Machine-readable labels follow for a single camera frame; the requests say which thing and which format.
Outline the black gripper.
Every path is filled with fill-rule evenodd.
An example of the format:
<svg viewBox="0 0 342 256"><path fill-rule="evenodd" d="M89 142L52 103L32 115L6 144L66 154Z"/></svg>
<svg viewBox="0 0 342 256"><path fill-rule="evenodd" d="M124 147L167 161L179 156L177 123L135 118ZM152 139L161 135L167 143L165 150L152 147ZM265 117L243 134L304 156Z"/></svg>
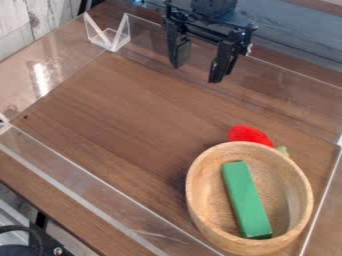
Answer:
<svg viewBox="0 0 342 256"><path fill-rule="evenodd" d="M249 54L256 22L236 10L237 0L163 0L163 3L165 19L180 24L183 33L212 43L227 40L217 44L209 67L208 82L219 83L232 71L237 54ZM183 33L167 31L168 59L175 69L191 56L191 39Z"/></svg>

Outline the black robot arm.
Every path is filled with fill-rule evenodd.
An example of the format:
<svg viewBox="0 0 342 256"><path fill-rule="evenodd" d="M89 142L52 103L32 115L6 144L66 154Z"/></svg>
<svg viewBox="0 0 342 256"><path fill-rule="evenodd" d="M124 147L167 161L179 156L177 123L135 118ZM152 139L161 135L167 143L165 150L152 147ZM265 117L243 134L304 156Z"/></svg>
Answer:
<svg viewBox="0 0 342 256"><path fill-rule="evenodd" d="M175 69L189 59L191 38L216 46L208 82L219 83L231 74L237 57L247 56L257 25L235 10L237 0L163 0L168 60Z"/></svg>

